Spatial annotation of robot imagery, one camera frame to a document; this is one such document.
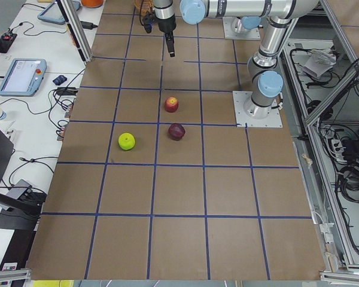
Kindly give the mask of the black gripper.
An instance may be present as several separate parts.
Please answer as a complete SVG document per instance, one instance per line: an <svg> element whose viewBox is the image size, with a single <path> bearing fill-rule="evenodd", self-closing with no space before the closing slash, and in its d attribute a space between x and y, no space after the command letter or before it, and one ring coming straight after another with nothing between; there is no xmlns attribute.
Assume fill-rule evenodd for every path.
<svg viewBox="0 0 359 287"><path fill-rule="evenodd" d="M170 32L165 34L166 46L170 57L175 57L175 47L174 47L174 35L173 31L176 28L176 18L171 16L168 19L157 19L159 30L161 32Z"/></svg>

